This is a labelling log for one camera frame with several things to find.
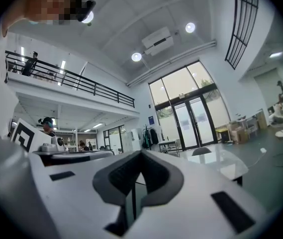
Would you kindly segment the large glass window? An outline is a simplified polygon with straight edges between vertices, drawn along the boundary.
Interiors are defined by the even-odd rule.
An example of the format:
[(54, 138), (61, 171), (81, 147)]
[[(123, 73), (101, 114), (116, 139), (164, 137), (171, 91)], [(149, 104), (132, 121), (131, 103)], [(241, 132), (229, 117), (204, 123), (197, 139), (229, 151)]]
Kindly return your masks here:
[(160, 77), (150, 83), (149, 88), (164, 140), (178, 139), (182, 148), (172, 105), (200, 95), (205, 99), (210, 111), (217, 143), (226, 143), (229, 140), (228, 110), (216, 84), (201, 62), (186, 65)]

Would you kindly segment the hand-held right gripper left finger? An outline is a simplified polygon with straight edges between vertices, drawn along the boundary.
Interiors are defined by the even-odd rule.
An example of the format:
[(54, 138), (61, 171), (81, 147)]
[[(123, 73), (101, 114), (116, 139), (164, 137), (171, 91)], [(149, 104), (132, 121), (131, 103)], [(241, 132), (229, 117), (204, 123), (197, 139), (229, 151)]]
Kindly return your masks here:
[(61, 239), (142, 238), (134, 226), (122, 237), (104, 229), (116, 220), (120, 208), (105, 203), (93, 188), (94, 175), (125, 156), (44, 166), (39, 155), (29, 154), (35, 184)]

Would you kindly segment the small white table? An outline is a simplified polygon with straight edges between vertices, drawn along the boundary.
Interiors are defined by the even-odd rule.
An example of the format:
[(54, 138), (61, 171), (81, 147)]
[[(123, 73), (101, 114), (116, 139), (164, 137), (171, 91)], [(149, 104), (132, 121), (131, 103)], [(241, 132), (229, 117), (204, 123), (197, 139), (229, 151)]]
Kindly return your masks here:
[(159, 152), (180, 157), (179, 140), (163, 140), (158, 143)]

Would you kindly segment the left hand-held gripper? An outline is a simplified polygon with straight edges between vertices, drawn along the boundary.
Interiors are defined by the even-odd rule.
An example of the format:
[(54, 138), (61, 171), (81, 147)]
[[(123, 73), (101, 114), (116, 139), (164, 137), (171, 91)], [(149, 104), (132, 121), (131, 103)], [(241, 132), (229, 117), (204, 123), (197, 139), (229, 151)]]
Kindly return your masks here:
[(44, 166), (66, 165), (87, 162), (115, 156), (111, 150), (65, 152), (66, 147), (60, 137), (49, 136), (19, 119), (11, 141), (41, 157)]

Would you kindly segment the white locker cabinet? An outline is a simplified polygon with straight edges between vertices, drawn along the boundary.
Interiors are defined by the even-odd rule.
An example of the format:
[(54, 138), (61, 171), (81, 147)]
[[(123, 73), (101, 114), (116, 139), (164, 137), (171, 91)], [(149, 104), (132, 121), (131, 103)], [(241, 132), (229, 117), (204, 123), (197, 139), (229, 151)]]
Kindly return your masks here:
[(137, 151), (142, 148), (142, 131), (140, 128), (132, 129), (127, 132), (128, 150)]

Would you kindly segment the black mezzanine railing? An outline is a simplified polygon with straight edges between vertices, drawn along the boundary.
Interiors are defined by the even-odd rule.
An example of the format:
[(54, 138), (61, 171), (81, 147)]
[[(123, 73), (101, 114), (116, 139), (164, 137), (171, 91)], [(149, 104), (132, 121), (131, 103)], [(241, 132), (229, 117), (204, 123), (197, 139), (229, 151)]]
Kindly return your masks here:
[(84, 91), (94, 96), (100, 96), (118, 104), (135, 107), (134, 98), (107, 87), (101, 83), (88, 79), (81, 74), (63, 70), (62, 68), (47, 62), (24, 56), (16, 52), (5, 51), (8, 69), (11, 72), (23, 73), (27, 61), (31, 61), (28, 76), (38, 80), (46, 80), (57, 86), (65, 86), (76, 91)]

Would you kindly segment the white ceiling pipes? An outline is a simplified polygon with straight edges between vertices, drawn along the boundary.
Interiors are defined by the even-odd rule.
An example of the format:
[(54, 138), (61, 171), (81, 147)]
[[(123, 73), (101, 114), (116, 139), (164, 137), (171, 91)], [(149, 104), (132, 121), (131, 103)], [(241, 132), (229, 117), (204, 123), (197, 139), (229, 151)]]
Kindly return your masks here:
[(130, 82), (128, 82), (126, 84), (127, 87), (132, 87), (136, 84), (141, 83), (142, 81), (148, 79), (151, 77), (151, 75), (155, 74), (156, 72), (160, 71), (161, 69), (170, 66), (172, 64), (174, 64), (175, 62), (179, 62), (189, 56), (192, 56), (194, 54), (197, 54), (199, 52), (202, 52), (206, 49), (215, 47), (217, 45), (217, 41), (214, 39), (208, 43), (204, 43), (202, 45), (199, 45), (197, 47), (191, 48), (187, 51), (184, 51), (176, 56), (173, 56), (171, 58), (169, 58), (168, 60), (163, 61), (162, 63), (159, 63), (158, 65), (150, 68), (148, 71), (142, 73), (141, 75), (139, 75), (138, 77), (134, 78), (133, 80), (131, 80)]

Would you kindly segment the white marble table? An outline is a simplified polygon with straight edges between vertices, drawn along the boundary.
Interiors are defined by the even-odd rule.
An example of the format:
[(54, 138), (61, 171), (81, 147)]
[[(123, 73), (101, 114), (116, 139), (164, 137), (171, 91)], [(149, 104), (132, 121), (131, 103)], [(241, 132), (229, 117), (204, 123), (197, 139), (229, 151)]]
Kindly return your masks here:
[(211, 153), (192, 156), (193, 150), (180, 152), (180, 157), (188, 161), (206, 165), (238, 185), (243, 186), (243, 176), (248, 173), (247, 165), (235, 154), (225, 150), (220, 144), (205, 146)]

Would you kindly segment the cardboard box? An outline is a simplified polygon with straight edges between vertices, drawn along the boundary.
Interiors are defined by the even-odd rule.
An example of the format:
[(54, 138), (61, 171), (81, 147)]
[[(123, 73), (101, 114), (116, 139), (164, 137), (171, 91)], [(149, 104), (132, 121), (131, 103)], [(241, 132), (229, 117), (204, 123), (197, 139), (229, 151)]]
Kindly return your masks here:
[(230, 138), (235, 144), (244, 144), (248, 141), (248, 134), (239, 122), (230, 122), (227, 125)]

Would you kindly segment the white ceiling air conditioner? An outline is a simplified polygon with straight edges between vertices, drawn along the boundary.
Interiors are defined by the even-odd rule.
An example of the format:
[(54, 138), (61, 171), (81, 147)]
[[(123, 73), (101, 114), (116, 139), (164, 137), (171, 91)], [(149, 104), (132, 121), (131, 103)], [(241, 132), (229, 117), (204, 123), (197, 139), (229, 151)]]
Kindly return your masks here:
[(146, 48), (144, 53), (146, 55), (155, 56), (172, 47), (174, 40), (169, 29), (165, 26), (142, 39), (142, 43)]

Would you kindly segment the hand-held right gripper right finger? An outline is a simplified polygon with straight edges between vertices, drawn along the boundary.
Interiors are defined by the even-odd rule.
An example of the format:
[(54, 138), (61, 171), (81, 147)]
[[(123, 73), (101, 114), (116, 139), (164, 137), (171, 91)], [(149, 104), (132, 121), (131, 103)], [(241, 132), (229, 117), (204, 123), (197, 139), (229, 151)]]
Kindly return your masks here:
[(219, 210), (211, 194), (227, 193), (255, 222), (267, 212), (252, 195), (212, 168), (184, 158), (151, 151), (177, 167), (184, 176), (179, 193), (166, 205), (142, 209), (131, 227), (131, 239), (229, 239), (236, 232)]

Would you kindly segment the glass entrance door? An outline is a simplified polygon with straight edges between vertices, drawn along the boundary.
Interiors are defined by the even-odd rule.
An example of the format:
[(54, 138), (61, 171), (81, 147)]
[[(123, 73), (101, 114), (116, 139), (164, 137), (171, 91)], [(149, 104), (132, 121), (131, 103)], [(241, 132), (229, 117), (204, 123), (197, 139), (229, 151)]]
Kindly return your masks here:
[(214, 123), (202, 95), (172, 105), (182, 150), (217, 143)]

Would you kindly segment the coat rack with clothes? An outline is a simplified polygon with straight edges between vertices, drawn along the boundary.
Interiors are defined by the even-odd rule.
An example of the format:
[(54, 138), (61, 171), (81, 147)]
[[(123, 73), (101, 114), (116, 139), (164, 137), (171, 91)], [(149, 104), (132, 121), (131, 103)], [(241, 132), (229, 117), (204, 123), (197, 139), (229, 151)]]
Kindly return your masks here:
[(159, 139), (156, 130), (148, 125), (144, 125), (142, 129), (142, 147), (151, 150), (153, 145), (159, 144)]

